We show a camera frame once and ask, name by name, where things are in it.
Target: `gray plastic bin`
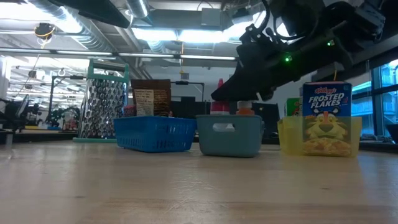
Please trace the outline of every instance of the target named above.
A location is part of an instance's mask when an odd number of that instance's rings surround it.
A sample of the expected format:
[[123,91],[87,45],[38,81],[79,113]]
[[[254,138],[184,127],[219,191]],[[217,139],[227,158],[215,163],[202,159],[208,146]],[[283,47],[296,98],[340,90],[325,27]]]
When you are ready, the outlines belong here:
[[259,153],[264,130],[260,116],[198,115],[197,123],[204,155],[254,157]]

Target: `wire cable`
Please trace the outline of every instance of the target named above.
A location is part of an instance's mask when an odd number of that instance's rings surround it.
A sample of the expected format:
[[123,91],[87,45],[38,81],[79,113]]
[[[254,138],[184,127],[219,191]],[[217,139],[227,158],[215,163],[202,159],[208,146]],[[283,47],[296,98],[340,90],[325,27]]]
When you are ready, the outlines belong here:
[[269,18],[271,17],[271,10],[269,9],[267,0],[262,0],[262,4],[264,5],[264,7],[266,9],[266,17],[264,18],[261,25],[259,26],[259,30],[261,30],[261,32],[267,27]]
[[212,9],[214,9],[214,7],[208,2],[208,1],[200,1],[199,2],[199,5],[198,5],[198,7],[197,7],[197,11],[199,11],[199,7],[200,7],[200,5],[202,5],[202,3],[207,3]]
[[[39,58],[40,58],[40,54],[37,55],[36,62],[35,62],[35,64],[34,64],[33,68],[32,68],[32,71],[35,70],[36,65],[37,65],[37,62],[39,61]],[[17,96],[21,93],[21,91],[24,89],[26,83],[27,83],[29,80],[30,80],[30,77],[29,77],[29,75],[28,75],[28,77],[27,77],[25,83],[23,84],[22,88],[18,91],[18,93],[17,93],[17,95],[16,95],[15,97],[17,97]]]
[[314,12],[314,16],[315,16],[315,25],[312,27],[312,30],[310,31],[310,33],[307,34],[307,32],[304,32],[302,34],[293,35],[293,36],[290,36],[290,37],[285,37],[285,36],[280,35],[278,33],[278,30],[277,30],[277,27],[276,27],[276,20],[278,18],[274,17],[273,27],[274,27],[274,32],[275,32],[276,36],[279,39],[281,39],[281,40],[297,40],[297,39],[302,38],[302,37],[306,38],[306,39],[310,38],[315,33],[315,31],[318,29],[318,25],[319,25],[319,16],[318,16],[318,14],[315,11],[313,11],[313,12]]

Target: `window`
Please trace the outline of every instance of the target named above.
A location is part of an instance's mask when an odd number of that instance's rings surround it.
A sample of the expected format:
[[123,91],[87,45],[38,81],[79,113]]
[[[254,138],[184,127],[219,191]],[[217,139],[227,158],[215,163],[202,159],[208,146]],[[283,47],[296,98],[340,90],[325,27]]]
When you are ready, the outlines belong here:
[[380,66],[381,86],[376,86],[376,88],[382,88],[397,84],[397,68],[398,60],[393,60],[390,63]]
[[361,134],[374,134],[373,104],[370,96],[353,100],[351,105],[351,115],[362,117]]
[[353,84],[352,116],[362,117],[362,134],[390,136],[386,126],[398,124],[398,60],[347,80]]
[[386,125],[398,123],[398,92],[392,91],[389,93],[384,93],[382,95],[382,102],[384,135],[390,136]]

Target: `bin handle cutout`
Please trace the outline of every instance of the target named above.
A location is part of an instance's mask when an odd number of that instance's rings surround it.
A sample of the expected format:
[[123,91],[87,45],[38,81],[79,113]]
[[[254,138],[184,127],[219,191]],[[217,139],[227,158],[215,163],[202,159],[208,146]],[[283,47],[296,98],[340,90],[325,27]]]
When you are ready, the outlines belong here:
[[232,123],[215,123],[213,124],[213,131],[215,132],[234,132],[235,124]]

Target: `desk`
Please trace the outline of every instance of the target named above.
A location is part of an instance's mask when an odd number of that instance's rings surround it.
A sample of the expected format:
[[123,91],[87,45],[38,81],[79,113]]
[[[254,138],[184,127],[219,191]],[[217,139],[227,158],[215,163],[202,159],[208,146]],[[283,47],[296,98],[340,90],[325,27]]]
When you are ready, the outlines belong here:
[[146,154],[114,144],[0,150],[8,223],[398,223],[398,157],[253,159]]

